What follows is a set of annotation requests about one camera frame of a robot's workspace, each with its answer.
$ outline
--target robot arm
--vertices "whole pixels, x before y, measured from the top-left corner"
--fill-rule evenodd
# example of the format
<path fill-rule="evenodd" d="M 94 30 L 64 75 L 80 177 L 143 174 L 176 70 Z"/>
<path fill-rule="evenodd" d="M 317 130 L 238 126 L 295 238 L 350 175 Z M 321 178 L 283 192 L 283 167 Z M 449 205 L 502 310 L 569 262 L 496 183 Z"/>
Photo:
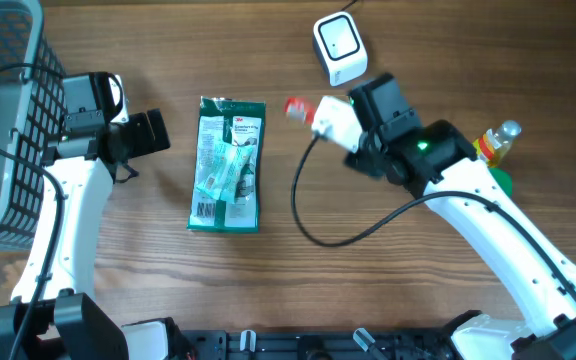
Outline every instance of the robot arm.
<path fill-rule="evenodd" d="M 41 158 L 61 184 L 63 223 L 54 255 L 49 254 L 57 200 L 52 184 L 44 181 L 44 200 L 26 268 L 11 305 L 0 307 L 0 359 L 8 359 L 18 336 L 18 319 L 30 306 L 33 325 L 23 335 L 20 358 L 67 353 L 86 359 L 166 359 L 172 349 L 169 338 L 178 338 L 179 329 L 166 319 L 119 329 L 95 304 L 93 277 L 99 225 L 117 168 L 129 159 L 170 147 L 163 119 L 159 110 L 128 115 L 118 76 L 75 75 L 64 79 L 64 89 L 70 110 L 66 126 L 59 136 L 48 138 Z M 49 280 L 38 303 L 32 304 L 41 264 L 51 255 Z M 61 337 L 37 338 L 49 324 Z M 175 344 L 188 347 L 179 340 Z"/>
<path fill-rule="evenodd" d="M 353 89 L 350 97 L 350 104 L 325 97 L 312 125 L 316 134 L 349 151 L 348 166 L 373 177 L 385 175 L 417 199 L 460 191 L 493 202 L 532 236 L 576 291 L 576 265 L 505 195 L 452 125 L 438 121 L 423 128 L 389 74 Z M 441 197 L 426 204 L 475 249 L 524 317 L 515 322 L 480 315 L 459 324 L 452 341 L 464 359 L 510 359 L 516 353 L 511 346 L 515 340 L 553 336 L 561 331 L 562 318 L 576 319 L 571 294 L 536 249 L 499 214 L 462 197 Z M 566 346 L 574 347 L 574 341 Z"/>

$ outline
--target wood grain surface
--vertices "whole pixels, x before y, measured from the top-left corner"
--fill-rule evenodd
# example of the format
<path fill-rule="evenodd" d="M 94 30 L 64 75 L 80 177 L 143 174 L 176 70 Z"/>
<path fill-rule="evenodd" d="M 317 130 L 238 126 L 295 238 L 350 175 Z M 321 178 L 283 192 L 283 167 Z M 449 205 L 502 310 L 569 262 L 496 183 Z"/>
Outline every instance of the wood grain surface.
<path fill-rule="evenodd" d="M 477 254 L 426 208 L 360 243 L 315 247 L 290 215 L 308 129 L 288 96 L 332 89 L 312 51 L 314 22 L 343 2 L 50 7 L 45 34 L 71 73 L 120 74 L 131 112 L 161 108 L 170 150 L 136 159 L 101 225 L 97 301 L 120 324 L 173 316 L 185 329 L 345 329 L 441 325 L 468 309 L 519 316 Z M 576 262 L 576 2 L 365 1 L 353 9 L 369 73 L 390 71 L 425 124 L 471 139 L 505 119 L 524 133 L 503 169 L 513 199 Z M 260 233 L 190 232 L 199 97 L 267 103 Z M 298 203 L 333 241 L 408 201 L 402 188 L 345 168 L 322 143 Z M 0 305 L 25 264 L 0 253 Z"/>

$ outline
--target sponge package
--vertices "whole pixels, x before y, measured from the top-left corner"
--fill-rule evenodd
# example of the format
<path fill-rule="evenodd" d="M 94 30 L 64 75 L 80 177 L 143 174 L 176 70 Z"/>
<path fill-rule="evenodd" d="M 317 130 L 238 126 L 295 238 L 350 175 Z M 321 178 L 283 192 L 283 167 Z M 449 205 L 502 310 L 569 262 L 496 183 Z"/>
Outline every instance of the sponge package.
<path fill-rule="evenodd" d="M 201 98 L 188 229 L 259 231 L 258 164 L 266 104 Z"/>

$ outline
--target green package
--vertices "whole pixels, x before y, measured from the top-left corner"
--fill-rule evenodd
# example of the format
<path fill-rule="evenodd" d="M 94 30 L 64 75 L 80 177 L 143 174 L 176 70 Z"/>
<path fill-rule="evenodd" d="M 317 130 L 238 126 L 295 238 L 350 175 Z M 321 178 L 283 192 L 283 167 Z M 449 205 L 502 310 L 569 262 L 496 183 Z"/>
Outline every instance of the green package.
<path fill-rule="evenodd" d="M 265 103 L 201 98 L 195 186 L 188 229 L 232 233 L 259 231 L 257 169 L 261 161 L 265 118 Z M 252 148 L 246 164 L 238 174 L 233 203 L 215 200 L 215 194 L 206 193 L 209 177 L 214 176 L 220 167 L 215 162 L 215 154 L 217 151 L 226 151 L 224 146 L 220 147 L 223 143 L 242 149 L 245 147 L 246 152 L 249 147 Z"/>

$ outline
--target barcode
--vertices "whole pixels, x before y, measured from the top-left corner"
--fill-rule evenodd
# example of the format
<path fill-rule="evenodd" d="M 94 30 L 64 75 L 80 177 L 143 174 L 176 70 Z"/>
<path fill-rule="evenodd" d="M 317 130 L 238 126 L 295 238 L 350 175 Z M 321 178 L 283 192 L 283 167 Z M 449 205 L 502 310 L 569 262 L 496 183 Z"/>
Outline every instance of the barcode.
<path fill-rule="evenodd" d="M 206 181 L 206 189 L 210 190 L 210 188 L 212 188 L 212 184 L 214 184 L 214 183 L 215 183 L 214 177 L 208 178 L 208 181 Z"/>
<path fill-rule="evenodd" d="M 212 218 L 215 217 L 215 204 L 198 203 L 197 217 Z"/>

